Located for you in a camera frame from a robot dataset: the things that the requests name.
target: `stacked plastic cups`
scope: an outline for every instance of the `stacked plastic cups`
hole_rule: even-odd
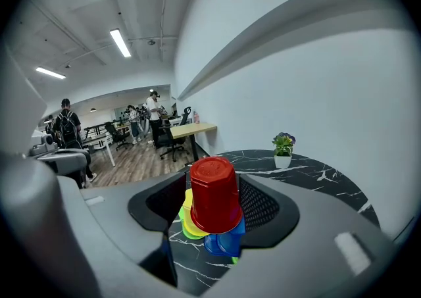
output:
[[[184,234],[205,237],[205,248],[213,255],[238,257],[245,225],[234,167],[225,158],[204,158],[193,164],[190,178],[180,215]]]

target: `marble surface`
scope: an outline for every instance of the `marble surface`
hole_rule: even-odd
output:
[[[218,156],[226,157],[237,174],[271,178],[337,197],[379,226],[376,213],[364,193],[340,171],[323,162],[294,154],[289,168],[280,170],[275,166],[273,151],[232,151]],[[190,187],[189,167],[182,171],[187,172],[187,187]],[[168,235],[178,275],[178,289],[184,292],[202,294],[235,266],[231,257],[208,253],[203,247],[203,239],[188,239],[182,232],[179,217],[172,223]]]

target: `potted plant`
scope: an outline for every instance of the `potted plant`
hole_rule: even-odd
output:
[[[272,141],[276,146],[275,165],[276,168],[288,168],[292,159],[292,147],[295,144],[295,138],[288,133],[279,133]]]

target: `fluorescent light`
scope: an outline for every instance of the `fluorescent light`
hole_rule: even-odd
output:
[[[114,39],[114,42],[116,42],[117,47],[120,49],[124,57],[131,57],[131,54],[129,50],[126,47],[126,44],[124,44],[123,37],[121,37],[120,29],[113,29],[110,31],[110,34],[112,38]]]
[[[63,80],[63,79],[66,78],[66,76],[63,76],[62,74],[56,74],[55,72],[50,71],[50,70],[46,70],[46,69],[44,69],[44,68],[42,68],[40,66],[36,68],[36,71],[42,72],[43,74],[48,74],[48,75],[50,75],[52,77],[60,78],[61,80]]]

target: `table leg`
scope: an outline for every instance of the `table leg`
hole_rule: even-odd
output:
[[[190,135],[190,142],[191,142],[191,150],[193,151],[194,161],[198,161],[199,160],[199,156],[197,155],[197,147],[196,147],[196,140],[195,140],[195,135],[194,134],[191,134]]]
[[[112,158],[112,154],[111,154],[111,151],[110,151],[110,146],[108,144],[108,138],[107,137],[105,138],[105,145],[107,146],[108,156],[110,157],[111,164],[112,164],[113,167],[115,167],[116,163],[114,162],[114,159]]]

